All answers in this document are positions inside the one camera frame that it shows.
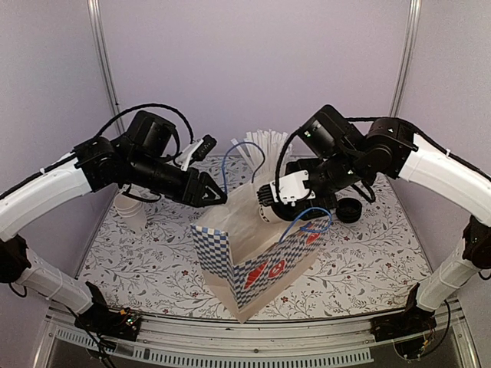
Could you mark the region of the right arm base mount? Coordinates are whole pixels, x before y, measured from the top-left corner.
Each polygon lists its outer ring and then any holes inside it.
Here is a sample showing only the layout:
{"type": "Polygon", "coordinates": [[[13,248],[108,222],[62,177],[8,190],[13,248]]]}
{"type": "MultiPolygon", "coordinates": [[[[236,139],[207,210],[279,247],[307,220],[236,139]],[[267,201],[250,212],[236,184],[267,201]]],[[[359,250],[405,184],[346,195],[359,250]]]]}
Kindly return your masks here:
{"type": "Polygon", "coordinates": [[[370,323],[370,333],[375,341],[394,340],[397,355],[406,360],[415,360],[423,356],[437,326],[434,312],[427,312],[417,307],[374,317],[370,323]]]}

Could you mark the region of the checkered paper takeout bag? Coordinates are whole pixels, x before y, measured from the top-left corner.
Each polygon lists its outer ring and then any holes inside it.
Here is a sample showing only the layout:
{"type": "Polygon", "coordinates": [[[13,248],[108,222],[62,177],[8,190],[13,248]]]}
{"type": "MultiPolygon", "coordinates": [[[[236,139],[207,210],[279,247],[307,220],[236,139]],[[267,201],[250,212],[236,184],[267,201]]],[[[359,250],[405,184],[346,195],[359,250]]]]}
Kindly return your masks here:
{"type": "Polygon", "coordinates": [[[190,226],[207,286],[241,324],[312,265],[332,223],[327,209],[316,221],[304,220],[310,209],[290,221],[265,221],[256,192],[269,176],[259,172],[266,161],[263,148],[256,151],[261,160],[252,164],[250,182],[227,192],[226,204],[213,206],[190,226]]]}

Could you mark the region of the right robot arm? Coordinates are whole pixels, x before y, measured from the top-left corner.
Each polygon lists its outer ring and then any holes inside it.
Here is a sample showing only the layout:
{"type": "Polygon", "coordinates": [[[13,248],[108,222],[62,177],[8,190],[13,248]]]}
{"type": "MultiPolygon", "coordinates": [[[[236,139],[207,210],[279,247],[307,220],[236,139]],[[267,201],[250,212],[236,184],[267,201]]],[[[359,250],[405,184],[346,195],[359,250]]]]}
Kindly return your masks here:
{"type": "Polygon", "coordinates": [[[308,194],[335,193],[356,182],[371,185],[382,173],[429,189],[470,214],[453,253],[413,287],[397,328],[413,334],[454,291],[490,268],[490,177],[444,149],[414,124],[396,117],[368,117],[362,134],[354,119],[325,105],[295,130],[321,160],[300,186],[308,194]]]}

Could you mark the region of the white paper coffee cup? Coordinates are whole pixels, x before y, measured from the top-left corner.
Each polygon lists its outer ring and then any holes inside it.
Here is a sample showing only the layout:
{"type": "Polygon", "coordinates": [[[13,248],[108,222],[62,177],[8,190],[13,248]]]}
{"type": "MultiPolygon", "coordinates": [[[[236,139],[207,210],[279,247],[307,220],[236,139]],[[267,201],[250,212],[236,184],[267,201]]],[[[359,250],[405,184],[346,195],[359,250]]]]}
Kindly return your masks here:
{"type": "Polygon", "coordinates": [[[267,224],[278,224],[284,222],[278,215],[275,214],[271,206],[259,206],[259,217],[267,224]]]}

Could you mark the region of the black plastic cup lid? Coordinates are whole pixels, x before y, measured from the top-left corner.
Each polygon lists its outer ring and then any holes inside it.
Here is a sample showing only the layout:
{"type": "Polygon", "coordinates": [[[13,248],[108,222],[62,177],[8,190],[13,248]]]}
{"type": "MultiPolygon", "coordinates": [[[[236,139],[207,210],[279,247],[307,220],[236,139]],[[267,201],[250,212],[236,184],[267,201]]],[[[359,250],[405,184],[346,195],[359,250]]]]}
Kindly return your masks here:
{"type": "Polygon", "coordinates": [[[309,204],[296,204],[295,206],[292,206],[276,203],[272,206],[275,215],[287,222],[292,222],[300,213],[307,209],[309,209],[309,211],[301,217],[302,221],[308,221],[324,216],[323,212],[312,210],[311,205],[309,204]]]}

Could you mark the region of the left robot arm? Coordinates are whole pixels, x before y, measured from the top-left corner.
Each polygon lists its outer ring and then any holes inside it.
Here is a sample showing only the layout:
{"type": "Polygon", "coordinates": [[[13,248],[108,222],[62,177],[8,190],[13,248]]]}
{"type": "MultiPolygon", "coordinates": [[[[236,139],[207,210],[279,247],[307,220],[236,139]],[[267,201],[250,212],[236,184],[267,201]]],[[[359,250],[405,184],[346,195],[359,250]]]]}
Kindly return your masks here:
{"type": "Polygon", "coordinates": [[[216,140],[205,135],[172,156],[164,156],[168,142],[179,139],[173,123],[140,110],[120,136],[110,140],[98,132],[2,193],[1,282],[37,291],[83,316],[98,333],[108,332],[114,316],[99,289],[42,260],[19,232],[66,202],[113,184],[136,185],[194,208],[225,203],[226,194],[210,174],[192,166],[206,158],[216,140]]]}

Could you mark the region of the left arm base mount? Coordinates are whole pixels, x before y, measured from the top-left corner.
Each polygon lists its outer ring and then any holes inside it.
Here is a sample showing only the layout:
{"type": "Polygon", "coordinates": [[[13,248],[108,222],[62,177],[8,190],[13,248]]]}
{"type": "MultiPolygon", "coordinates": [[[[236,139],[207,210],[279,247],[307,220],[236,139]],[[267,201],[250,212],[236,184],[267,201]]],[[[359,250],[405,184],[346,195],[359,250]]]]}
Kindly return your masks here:
{"type": "Polygon", "coordinates": [[[87,281],[93,304],[76,317],[77,328],[108,337],[136,341],[141,326],[141,314],[129,307],[112,311],[97,286],[87,281]]]}

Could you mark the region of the stack of white paper cups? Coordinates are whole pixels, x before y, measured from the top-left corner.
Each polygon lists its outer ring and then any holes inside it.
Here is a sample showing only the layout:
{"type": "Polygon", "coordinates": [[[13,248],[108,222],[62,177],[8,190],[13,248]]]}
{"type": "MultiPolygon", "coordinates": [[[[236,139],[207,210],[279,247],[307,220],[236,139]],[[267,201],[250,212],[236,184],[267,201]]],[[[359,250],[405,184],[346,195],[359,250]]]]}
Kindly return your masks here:
{"type": "Polygon", "coordinates": [[[114,208],[131,231],[141,234],[146,230],[147,215],[141,201],[117,194],[114,198],[114,208]]]}

